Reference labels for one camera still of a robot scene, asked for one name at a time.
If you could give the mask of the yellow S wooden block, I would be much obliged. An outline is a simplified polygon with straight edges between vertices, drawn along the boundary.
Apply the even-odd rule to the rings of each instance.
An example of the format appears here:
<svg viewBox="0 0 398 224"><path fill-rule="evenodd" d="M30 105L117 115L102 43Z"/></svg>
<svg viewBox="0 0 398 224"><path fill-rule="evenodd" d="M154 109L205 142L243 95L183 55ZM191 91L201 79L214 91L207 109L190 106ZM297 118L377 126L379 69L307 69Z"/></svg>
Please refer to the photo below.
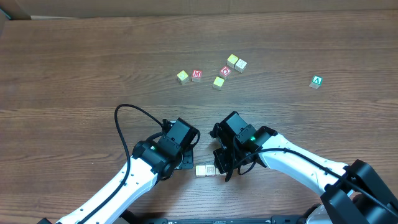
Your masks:
<svg viewBox="0 0 398 224"><path fill-rule="evenodd" d="M196 177L205 177L206 176L206 166L196 166L195 175L196 175Z"/></svg>

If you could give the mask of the red E wooden block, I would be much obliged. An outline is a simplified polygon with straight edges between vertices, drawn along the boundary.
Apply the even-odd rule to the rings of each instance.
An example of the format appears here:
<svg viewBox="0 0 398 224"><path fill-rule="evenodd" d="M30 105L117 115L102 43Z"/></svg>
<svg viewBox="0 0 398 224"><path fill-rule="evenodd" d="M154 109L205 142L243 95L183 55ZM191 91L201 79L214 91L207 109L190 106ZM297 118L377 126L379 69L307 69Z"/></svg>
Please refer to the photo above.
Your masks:
<svg viewBox="0 0 398 224"><path fill-rule="evenodd" d="M216 175L216 168L214 165L206 165L206 176L214 176Z"/></svg>

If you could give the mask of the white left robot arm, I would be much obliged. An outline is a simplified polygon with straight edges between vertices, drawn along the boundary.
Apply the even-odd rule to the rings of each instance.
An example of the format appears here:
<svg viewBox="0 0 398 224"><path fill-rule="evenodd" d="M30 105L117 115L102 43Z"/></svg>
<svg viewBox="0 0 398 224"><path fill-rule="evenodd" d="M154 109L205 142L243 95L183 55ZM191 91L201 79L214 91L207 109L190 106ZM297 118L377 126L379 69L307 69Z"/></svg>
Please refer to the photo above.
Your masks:
<svg viewBox="0 0 398 224"><path fill-rule="evenodd" d="M191 169L193 148L200 139L197 128L179 118L164 120L163 130L139 141L123 168L80 208L56 224L114 223L141 195L156 183L170 178L174 170Z"/></svg>

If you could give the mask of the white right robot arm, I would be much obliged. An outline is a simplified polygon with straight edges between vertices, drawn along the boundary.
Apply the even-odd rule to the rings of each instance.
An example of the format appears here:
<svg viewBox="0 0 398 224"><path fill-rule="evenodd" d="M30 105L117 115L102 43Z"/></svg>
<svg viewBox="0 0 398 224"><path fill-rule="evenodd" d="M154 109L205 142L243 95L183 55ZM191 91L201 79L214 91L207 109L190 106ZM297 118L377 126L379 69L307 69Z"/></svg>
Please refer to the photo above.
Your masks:
<svg viewBox="0 0 398 224"><path fill-rule="evenodd" d="M366 162L351 165L296 146L267 126L256 129L233 111L210 131L221 147L215 166L229 180L243 165L260 164L300 182L321 199L305 223L397 223L397 198Z"/></svg>

